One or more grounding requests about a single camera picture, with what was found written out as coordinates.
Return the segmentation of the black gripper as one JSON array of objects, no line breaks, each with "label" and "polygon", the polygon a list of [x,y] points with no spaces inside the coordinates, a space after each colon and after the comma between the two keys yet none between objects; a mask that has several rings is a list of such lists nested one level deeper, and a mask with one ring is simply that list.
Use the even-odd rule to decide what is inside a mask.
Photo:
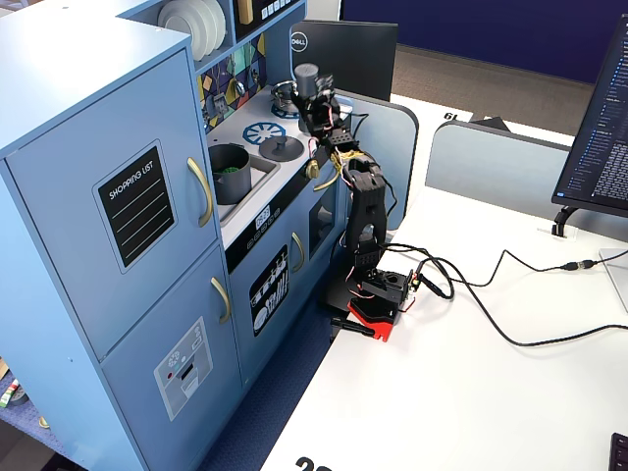
[{"label": "black gripper", "polygon": [[292,103],[298,110],[299,119],[308,122],[308,117],[316,118],[316,137],[327,138],[336,131],[344,130],[344,121],[340,117],[340,104],[328,103],[328,97],[307,97],[296,87],[292,89]]}]

